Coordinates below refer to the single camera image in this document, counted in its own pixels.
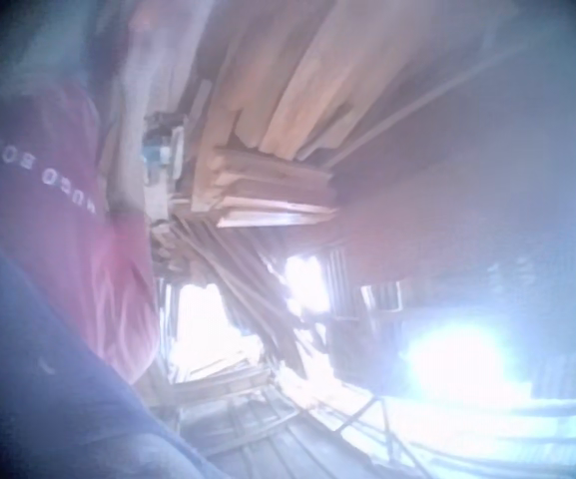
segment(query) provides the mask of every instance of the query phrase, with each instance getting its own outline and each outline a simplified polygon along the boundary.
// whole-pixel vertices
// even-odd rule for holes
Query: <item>sunlight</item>
[[[325,290],[320,263],[315,256],[303,259],[292,256],[286,264],[286,280],[293,294],[289,309],[300,315],[302,308],[311,312],[329,311],[329,298]]]

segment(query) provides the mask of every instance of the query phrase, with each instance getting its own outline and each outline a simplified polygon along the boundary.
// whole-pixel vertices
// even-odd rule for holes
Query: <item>wooden board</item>
[[[221,155],[215,185],[231,185],[238,180],[254,180],[275,185],[320,190],[327,186],[331,173],[308,165],[299,165],[273,157],[232,149],[217,148]]]
[[[268,185],[240,180],[229,187],[219,202],[219,208],[274,209],[304,213],[333,213],[334,193]]]
[[[433,0],[396,0],[390,3],[390,8],[383,10],[390,31],[366,52],[354,75],[348,78],[330,104],[326,116],[342,106],[350,107],[350,111],[325,131],[316,145],[318,148],[340,147],[387,85],[413,59],[427,37],[434,6]],[[310,147],[310,151],[299,155],[299,159],[303,160],[313,150]]]
[[[389,32],[390,0],[339,0],[318,29],[281,97],[261,144],[291,160],[348,79]]]
[[[315,225],[332,218],[333,214],[232,209],[221,217],[217,226],[219,228],[287,227],[293,225]]]
[[[331,5],[331,0],[289,1],[274,17],[258,52],[262,56],[253,82],[256,93],[242,105],[235,128],[248,148],[259,146],[281,94]]]
[[[226,106],[222,85],[230,75],[229,72],[243,40],[245,29],[253,18],[253,13],[238,17],[239,25],[235,28],[235,34],[231,39],[228,53],[221,66],[215,90],[208,106],[195,167],[191,206],[193,212],[207,212],[219,200],[220,192],[213,188],[214,165],[219,161],[215,147],[224,147],[228,143],[237,118],[237,112],[231,111]]]

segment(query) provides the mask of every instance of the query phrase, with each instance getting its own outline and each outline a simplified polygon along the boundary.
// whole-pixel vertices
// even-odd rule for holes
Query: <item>corrugated metal sheet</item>
[[[180,433],[235,479],[375,479],[361,453],[330,439],[273,387],[185,409]],[[286,419],[266,435],[264,428]],[[241,438],[252,438],[241,444]]]

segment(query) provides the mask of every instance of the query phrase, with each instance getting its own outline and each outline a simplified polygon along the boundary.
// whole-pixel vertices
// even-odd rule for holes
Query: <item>fabric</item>
[[[149,240],[142,214],[105,215],[98,135],[75,83],[0,106],[0,247],[132,383],[159,342]]]
[[[0,477],[223,478],[0,249]]]

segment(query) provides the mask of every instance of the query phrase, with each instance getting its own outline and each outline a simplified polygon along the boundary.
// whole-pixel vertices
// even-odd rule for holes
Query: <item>stacked lumber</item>
[[[153,231],[158,247],[186,265],[184,281],[215,283],[233,323],[243,322],[262,340],[269,357],[303,372],[294,330],[301,321],[288,309],[279,237],[263,229],[218,229],[211,220],[175,219]]]
[[[219,227],[327,221],[331,174],[292,160],[343,143],[421,47],[433,1],[242,5],[196,147],[191,210],[218,212]]]

